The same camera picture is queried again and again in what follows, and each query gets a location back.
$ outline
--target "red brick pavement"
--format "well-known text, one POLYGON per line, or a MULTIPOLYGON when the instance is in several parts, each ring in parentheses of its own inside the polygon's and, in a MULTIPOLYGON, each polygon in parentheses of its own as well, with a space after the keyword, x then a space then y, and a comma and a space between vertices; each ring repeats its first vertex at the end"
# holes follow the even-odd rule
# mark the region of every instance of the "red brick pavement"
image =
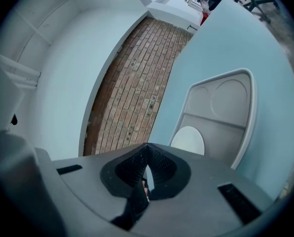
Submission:
POLYGON ((148 141, 173 61, 191 37, 149 17, 131 32, 96 95, 84 156, 148 141))

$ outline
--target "black slot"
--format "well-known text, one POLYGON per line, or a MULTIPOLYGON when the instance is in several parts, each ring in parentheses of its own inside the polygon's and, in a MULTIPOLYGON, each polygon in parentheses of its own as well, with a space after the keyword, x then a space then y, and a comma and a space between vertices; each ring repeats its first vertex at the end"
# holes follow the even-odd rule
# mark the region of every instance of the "black slot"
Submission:
POLYGON ((219 186, 218 189, 244 224, 261 215, 260 211, 233 184, 219 186))
POLYGON ((80 165, 71 165, 68 167, 64 167, 64 168, 58 168, 57 171, 59 173, 59 175, 63 175, 63 174, 67 174, 76 170, 81 169, 82 167, 80 165))

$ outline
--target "grey plastic tray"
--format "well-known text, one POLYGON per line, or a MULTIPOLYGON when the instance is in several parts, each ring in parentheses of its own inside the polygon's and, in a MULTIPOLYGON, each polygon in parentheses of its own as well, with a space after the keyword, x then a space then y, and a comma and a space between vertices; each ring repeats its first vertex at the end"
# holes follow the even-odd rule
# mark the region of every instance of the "grey plastic tray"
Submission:
POLYGON ((248 69, 234 70, 190 86, 176 124, 201 133, 205 156, 236 169, 252 134, 256 115, 256 85, 248 69))

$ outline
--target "light blue wall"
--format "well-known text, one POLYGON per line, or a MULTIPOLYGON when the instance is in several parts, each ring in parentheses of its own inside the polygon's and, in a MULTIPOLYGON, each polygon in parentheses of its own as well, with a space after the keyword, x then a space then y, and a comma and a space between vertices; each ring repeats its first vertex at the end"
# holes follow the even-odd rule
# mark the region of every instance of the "light blue wall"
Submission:
POLYGON ((149 142, 169 143, 191 84, 238 68, 255 77, 258 110, 237 171, 275 199, 294 162, 294 75, 271 33, 231 0, 219 4, 174 62, 149 142))

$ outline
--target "red object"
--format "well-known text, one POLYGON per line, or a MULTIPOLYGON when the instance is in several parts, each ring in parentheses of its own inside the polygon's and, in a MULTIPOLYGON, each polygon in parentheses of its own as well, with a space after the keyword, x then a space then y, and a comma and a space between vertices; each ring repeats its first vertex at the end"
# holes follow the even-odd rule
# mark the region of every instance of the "red object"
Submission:
POLYGON ((203 19, 201 22, 201 25, 205 22, 205 20, 208 18, 209 14, 207 12, 203 12, 203 19))

